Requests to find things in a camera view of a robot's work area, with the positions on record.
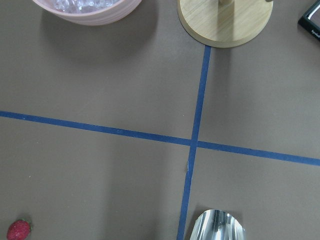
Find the round wooden stand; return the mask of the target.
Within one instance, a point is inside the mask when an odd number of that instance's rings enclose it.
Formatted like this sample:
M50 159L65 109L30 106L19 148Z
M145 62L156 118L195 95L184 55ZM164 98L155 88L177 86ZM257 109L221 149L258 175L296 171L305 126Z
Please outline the round wooden stand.
M243 45L266 27L272 0L178 0L177 13L186 32L214 48Z

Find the red strawberry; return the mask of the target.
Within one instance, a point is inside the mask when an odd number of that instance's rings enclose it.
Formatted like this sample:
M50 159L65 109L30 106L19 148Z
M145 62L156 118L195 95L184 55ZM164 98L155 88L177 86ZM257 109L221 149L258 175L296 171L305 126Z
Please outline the red strawberry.
M8 228L7 240L26 240L31 233L33 227L31 223L24 219L14 221Z

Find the black box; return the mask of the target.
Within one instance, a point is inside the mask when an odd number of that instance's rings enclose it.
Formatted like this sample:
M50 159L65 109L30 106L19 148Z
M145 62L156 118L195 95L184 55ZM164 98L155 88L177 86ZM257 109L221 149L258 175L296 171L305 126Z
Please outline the black box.
M318 41L320 40L320 1L314 3L298 20L298 24Z

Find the shiny metal scoop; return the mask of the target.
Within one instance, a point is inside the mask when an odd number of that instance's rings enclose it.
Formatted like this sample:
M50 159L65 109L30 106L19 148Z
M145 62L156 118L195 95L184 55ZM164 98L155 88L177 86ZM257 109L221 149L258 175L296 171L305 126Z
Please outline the shiny metal scoop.
M246 240L247 233L230 213L209 209L195 221L190 240Z

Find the pink bowl with ice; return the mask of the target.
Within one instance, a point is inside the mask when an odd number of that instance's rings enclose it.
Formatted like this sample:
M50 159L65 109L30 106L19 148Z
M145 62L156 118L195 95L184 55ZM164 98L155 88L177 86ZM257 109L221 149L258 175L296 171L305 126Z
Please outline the pink bowl with ice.
M65 13L56 10L50 0L33 0L33 2L41 7L42 9L52 13L53 15L84 26L102 26L117 22L126 16L128 16L132 11L134 11L138 5L142 2L141 0L119 0L114 5L89 12L89 13Z

